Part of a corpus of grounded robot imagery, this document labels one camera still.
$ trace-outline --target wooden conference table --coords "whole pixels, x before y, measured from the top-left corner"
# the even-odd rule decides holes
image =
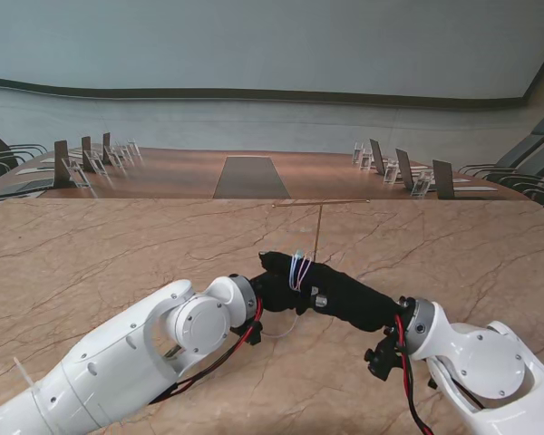
[[[52,156],[52,152],[44,154],[5,174],[0,178],[0,188],[47,178],[47,172],[20,176],[15,173],[19,169],[45,166],[41,160]],[[256,158],[268,158],[272,163],[270,168],[260,169],[258,164],[248,163],[240,167],[230,165],[225,169],[230,161],[228,159],[227,162],[228,157],[242,156],[252,158],[248,159],[252,163],[257,163]],[[370,172],[359,170],[352,165],[351,156],[348,154],[141,148],[141,158],[135,158],[133,165],[126,165],[124,170],[108,166],[107,170],[108,178],[87,174],[92,189],[49,190],[41,198],[410,198],[403,183],[384,186],[382,176],[377,175],[374,169]],[[272,177],[277,178],[279,189],[267,190],[267,171],[272,171]],[[462,174],[456,174],[455,178],[471,179],[472,185],[498,189],[495,192],[460,192],[459,197],[526,199],[514,190],[482,179]],[[224,181],[228,183],[228,188],[219,189]],[[429,193],[427,198],[437,197],[435,193]]]
[[[202,291],[217,276],[256,276],[258,251],[271,249],[313,251],[317,261],[394,299],[440,303],[453,322],[500,320],[544,363],[540,205],[374,200],[324,202],[321,211],[311,202],[26,198],[1,204],[0,404],[28,386],[14,357],[37,381],[85,334],[171,280],[188,278]],[[293,319],[292,312],[265,313],[264,331],[281,334]],[[308,310],[285,338],[242,346],[184,394],[97,433],[418,433],[401,371],[387,382],[367,371],[364,352],[382,338]],[[450,403],[427,387],[426,364],[415,362],[413,372],[423,420],[436,434],[468,433]]]

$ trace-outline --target black cable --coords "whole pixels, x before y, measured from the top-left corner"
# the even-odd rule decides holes
[[[468,396],[468,398],[478,407],[480,408],[481,410],[485,410],[486,407],[483,406],[481,404],[480,401],[478,401],[478,399],[470,392],[468,391],[463,385],[461,385],[459,382],[455,381],[453,378],[452,378],[452,381],[453,383],[455,383],[455,385],[457,385],[457,388],[460,389],[460,391],[465,394],[466,396]]]
[[[260,298],[257,299],[257,310],[256,310],[256,316],[254,317],[255,322],[259,322],[260,317],[262,316],[262,301]],[[205,368],[201,372],[197,372],[193,376],[190,376],[188,379],[185,379],[180,382],[173,383],[170,387],[168,387],[167,390],[162,392],[159,396],[157,396],[155,399],[150,401],[149,405],[160,403],[161,401],[166,401],[167,399],[177,396],[178,394],[182,394],[185,392],[191,385],[193,385],[195,382],[199,381],[200,379],[206,377],[210,373],[212,373],[214,370],[216,370],[221,364],[225,363],[230,356],[232,356],[232,353],[234,353],[239,346],[244,343],[248,337],[252,334],[254,331],[254,325],[251,325],[239,338],[238,340],[232,345],[229,349],[226,350],[226,352],[221,355],[215,362],[213,362],[209,367]]]
[[[213,364],[211,364],[209,367],[205,368],[201,372],[197,372],[193,376],[190,376],[188,379],[185,379],[183,381],[175,382],[173,383],[167,390],[165,390],[162,394],[157,396],[153,401],[150,401],[149,405],[153,405],[155,403],[160,403],[162,401],[166,401],[167,399],[176,396],[178,394],[181,394],[182,392],[186,391],[192,384],[199,381],[200,379],[206,377],[210,373],[212,373],[214,370],[216,370],[221,364],[225,363],[226,360],[232,355],[233,352],[236,351],[238,344],[242,340],[242,337],[239,337],[238,340],[234,343],[233,346],[231,346],[229,349],[226,350],[226,352],[221,355]],[[184,389],[181,389],[180,391],[177,391],[177,389],[183,385],[184,383],[189,382],[189,385],[186,385],[183,387]]]
[[[409,356],[407,355],[406,350],[404,352],[404,358],[405,363],[407,364],[407,384],[409,385],[409,394],[407,396],[407,401],[409,402],[409,411],[411,412],[411,416],[413,417],[415,424],[421,430],[421,432],[425,435],[433,435],[432,429],[427,426],[423,422],[423,420],[421,420],[419,414],[417,414],[417,410],[415,409],[415,403],[413,401],[413,369],[411,367],[411,362],[409,361]]]

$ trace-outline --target red cable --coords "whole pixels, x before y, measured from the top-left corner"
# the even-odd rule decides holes
[[[405,337],[403,335],[403,323],[401,322],[401,317],[398,314],[395,315],[395,322],[397,323],[397,330],[399,331],[399,344],[404,347]],[[409,397],[409,377],[407,375],[407,362],[405,361],[405,358],[406,355],[401,353],[401,363],[403,364],[403,386],[405,387],[405,395]]]
[[[262,304],[262,300],[260,298],[257,299],[257,308],[256,308],[256,315],[254,316],[254,322],[257,322],[260,320],[260,317],[262,317],[262,313],[264,311],[264,305]],[[252,331],[254,330],[253,326],[250,326],[244,334],[240,337],[238,342],[234,345],[234,350],[232,351],[232,354],[238,350],[239,346],[241,346],[248,337],[252,334]],[[221,364],[223,364],[226,360],[222,361],[220,364],[218,364],[216,367],[209,367],[207,370],[213,368],[214,370],[217,369]],[[173,393],[173,395],[179,395],[183,392],[187,391],[195,382],[197,382],[199,379],[195,379],[193,377],[187,379],[186,381],[182,381],[182,383],[185,383],[185,386],[181,387],[179,390]]]

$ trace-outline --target wall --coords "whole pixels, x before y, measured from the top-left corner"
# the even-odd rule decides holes
[[[544,0],[0,0],[0,78],[520,97]]]
[[[495,161],[544,116],[544,79],[527,107],[506,111],[429,111],[263,101],[108,101],[0,89],[0,137],[53,148],[106,131],[141,146],[196,150],[350,152],[378,139],[412,159],[455,165]]]

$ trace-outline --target marble table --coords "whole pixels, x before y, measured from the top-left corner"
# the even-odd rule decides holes
[[[0,404],[26,388],[13,357],[40,379],[163,284],[254,276],[258,251],[297,248],[391,297],[435,300],[453,321],[500,319],[544,362],[544,211],[530,201],[19,199],[0,205]],[[265,332],[293,316],[265,314]],[[243,346],[100,433],[418,433],[400,371],[381,382],[363,361],[382,337],[307,312],[286,338]],[[438,435],[467,433],[424,363],[414,369],[422,418]]]

